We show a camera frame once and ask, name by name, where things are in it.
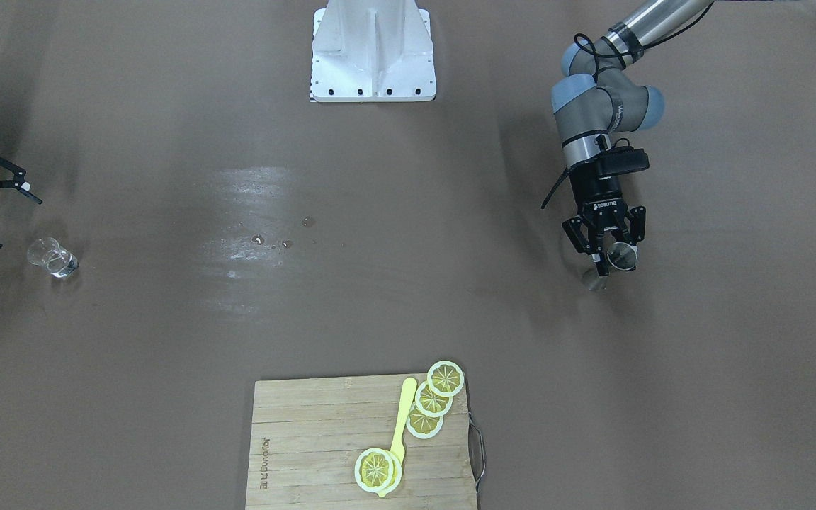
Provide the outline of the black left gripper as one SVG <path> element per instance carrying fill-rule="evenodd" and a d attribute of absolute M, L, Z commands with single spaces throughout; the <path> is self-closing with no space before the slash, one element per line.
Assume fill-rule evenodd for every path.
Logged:
<path fill-rule="evenodd" d="M 576 252 L 591 255 L 599 277 L 609 275 L 606 232 L 614 236 L 614 259 L 637 259 L 647 236 L 647 208 L 629 207 L 621 176 L 647 170 L 646 159 L 629 162 L 581 161 L 565 172 L 577 206 L 562 228 Z"/>

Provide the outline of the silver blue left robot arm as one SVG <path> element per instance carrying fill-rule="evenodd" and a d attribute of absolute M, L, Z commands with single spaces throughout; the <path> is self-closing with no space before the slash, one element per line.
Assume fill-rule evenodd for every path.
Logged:
<path fill-rule="evenodd" d="M 612 272 L 637 268 L 647 211 L 628 206 L 623 175 L 647 170 L 649 158 L 626 133 L 656 126 L 666 110 L 663 93 L 638 85 L 625 71 L 661 43 L 696 25 L 710 1 L 647 1 L 602 38 L 577 33 L 562 58 L 563 78 L 551 91 L 552 113 L 565 168 L 557 185 L 571 187 L 576 213 L 563 223 L 576 252 L 593 263 L 593 286 Z"/>

